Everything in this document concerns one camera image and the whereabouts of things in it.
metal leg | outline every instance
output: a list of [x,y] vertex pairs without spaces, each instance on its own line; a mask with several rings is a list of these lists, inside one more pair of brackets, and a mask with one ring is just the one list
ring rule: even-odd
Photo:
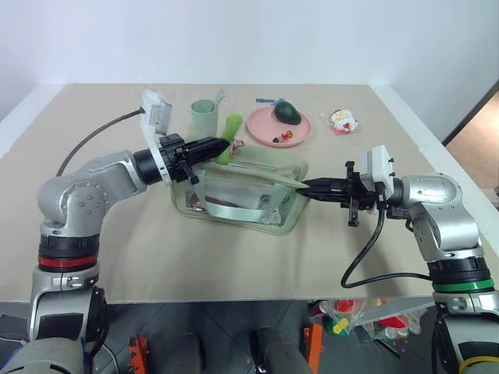
[[367,309],[356,319],[356,326],[379,321],[393,316],[410,313],[415,310],[429,308],[435,305],[432,296],[417,296],[414,298],[396,298],[387,304]]
[[175,352],[168,359],[164,374],[201,374],[203,358],[200,339],[193,333],[179,338]]
[[266,328],[253,333],[251,350],[257,372],[311,374],[298,348],[280,331]]

green toy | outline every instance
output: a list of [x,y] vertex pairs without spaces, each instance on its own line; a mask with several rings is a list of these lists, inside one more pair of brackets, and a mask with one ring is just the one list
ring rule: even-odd
[[323,326],[327,333],[330,335],[339,335],[340,337],[346,337],[349,333],[346,328],[349,326],[350,322],[346,317],[343,317],[339,321],[331,317],[324,317]]
[[[233,114],[229,115],[225,120],[225,129],[221,134],[221,138],[231,143],[234,140],[235,134],[242,124],[242,116]],[[215,158],[215,162],[220,165],[226,165],[231,162],[231,146],[228,146],[222,153]]]

floor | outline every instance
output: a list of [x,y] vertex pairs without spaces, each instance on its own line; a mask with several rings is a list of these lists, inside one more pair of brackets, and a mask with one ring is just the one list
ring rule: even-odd
[[[118,357],[120,372],[128,372],[126,340],[138,333],[150,344],[148,364],[152,374],[161,373],[175,338],[192,331],[206,346],[206,373],[249,374],[254,372],[250,356],[250,333],[263,326],[285,332],[296,347],[300,327],[309,323],[304,301],[206,302],[113,305],[112,323],[106,344]],[[423,332],[408,340],[391,342],[401,355],[397,359],[386,349],[373,344],[362,331],[347,337],[324,335],[320,373],[358,372],[395,374],[430,372],[430,337],[435,318],[430,309],[422,318]],[[25,336],[25,320],[0,316],[0,336]],[[19,347],[0,341],[0,364]],[[94,362],[95,372],[115,372],[110,356],[102,350]]]
[[447,150],[494,205],[499,206],[494,191],[499,186],[499,93],[447,145]]

black bracket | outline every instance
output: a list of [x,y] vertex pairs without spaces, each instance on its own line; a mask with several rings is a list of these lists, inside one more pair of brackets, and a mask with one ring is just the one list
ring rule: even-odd
[[360,180],[360,174],[353,171],[354,161],[347,161],[346,178],[317,178],[304,181],[308,188],[297,189],[297,193],[319,201],[340,203],[342,208],[349,208],[349,226],[359,226],[359,210],[372,209],[377,194],[367,191]]
[[192,185],[200,181],[192,165],[215,158],[229,146],[227,140],[213,137],[186,143],[178,134],[162,136],[159,142],[170,178],[176,182],[189,179]]

white wall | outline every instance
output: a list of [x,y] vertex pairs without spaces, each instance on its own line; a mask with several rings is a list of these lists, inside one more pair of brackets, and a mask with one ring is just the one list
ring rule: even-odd
[[36,86],[26,6],[0,0],[0,121]]
[[41,82],[390,83],[443,139],[499,76],[497,0],[8,3]]

